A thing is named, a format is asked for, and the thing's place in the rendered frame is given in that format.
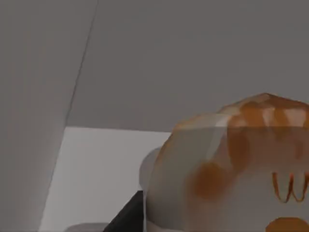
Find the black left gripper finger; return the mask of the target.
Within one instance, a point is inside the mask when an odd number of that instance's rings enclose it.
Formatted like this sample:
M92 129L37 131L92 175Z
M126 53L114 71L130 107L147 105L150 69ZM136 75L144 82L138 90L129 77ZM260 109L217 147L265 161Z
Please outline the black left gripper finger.
M143 191L137 191L102 232L143 232Z

